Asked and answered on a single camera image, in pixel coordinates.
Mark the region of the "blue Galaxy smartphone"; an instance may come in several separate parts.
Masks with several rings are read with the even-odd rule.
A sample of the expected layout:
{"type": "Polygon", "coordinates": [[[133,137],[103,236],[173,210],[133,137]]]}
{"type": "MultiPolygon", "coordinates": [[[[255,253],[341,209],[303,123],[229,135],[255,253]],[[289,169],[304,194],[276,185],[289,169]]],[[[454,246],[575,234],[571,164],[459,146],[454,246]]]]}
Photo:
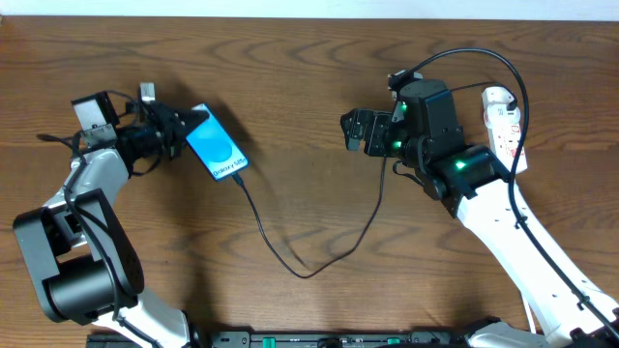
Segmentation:
{"type": "Polygon", "coordinates": [[[189,146],[215,181],[221,181],[249,166],[249,160],[205,104],[192,108],[207,118],[186,137],[189,146]]]}

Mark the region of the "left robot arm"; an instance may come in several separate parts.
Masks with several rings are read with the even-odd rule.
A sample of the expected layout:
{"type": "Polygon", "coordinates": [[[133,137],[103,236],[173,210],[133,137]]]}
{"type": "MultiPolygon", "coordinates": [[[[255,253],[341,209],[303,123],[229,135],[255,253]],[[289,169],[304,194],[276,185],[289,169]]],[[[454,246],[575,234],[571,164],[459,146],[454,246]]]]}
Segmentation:
{"type": "Polygon", "coordinates": [[[209,347],[188,313],[145,286],[143,270],[113,211],[134,165],[179,157],[187,137],[212,115],[205,106],[170,107],[128,98],[136,119],[121,125],[108,92],[74,100],[80,129],[59,143],[72,151],[70,174],[41,208],[17,216],[13,230],[39,304],[53,322],[110,329],[140,347],[209,347]]]}

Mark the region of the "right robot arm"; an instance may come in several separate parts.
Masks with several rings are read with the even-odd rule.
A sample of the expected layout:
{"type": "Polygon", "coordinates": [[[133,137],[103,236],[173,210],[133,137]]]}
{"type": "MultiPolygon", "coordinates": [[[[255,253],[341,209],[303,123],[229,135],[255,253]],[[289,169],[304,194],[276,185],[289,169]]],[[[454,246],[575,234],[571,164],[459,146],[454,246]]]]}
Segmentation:
{"type": "Polygon", "coordinates": [[[415,78],[393,93],[390,111],[354,108],[340,119],[348,150],[395,159],[409,179],[443,204],[491,252],[520,292],[541,331],[500,334],[495,325],[469,335],[471,346],[542,339],[551,347],[612,347],[618,303],[595,285],[532,213],[514,176],[526,170],[514,93],[486,82],[483,118],[490,144],[464,140],[452,90],[415,78]]]}

